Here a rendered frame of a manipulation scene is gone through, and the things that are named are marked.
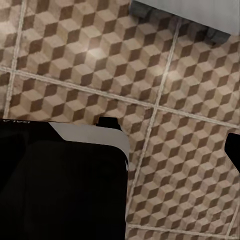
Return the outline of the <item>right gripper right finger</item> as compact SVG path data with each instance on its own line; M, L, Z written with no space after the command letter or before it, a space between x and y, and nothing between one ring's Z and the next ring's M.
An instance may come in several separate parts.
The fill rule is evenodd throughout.
M240 135L229 133L225 142L225 152L240 172Z

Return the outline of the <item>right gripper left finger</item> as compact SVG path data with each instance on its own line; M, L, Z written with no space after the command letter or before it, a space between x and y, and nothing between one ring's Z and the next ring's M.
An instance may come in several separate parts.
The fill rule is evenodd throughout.
M0 138L0 193L26 152L21 133Z

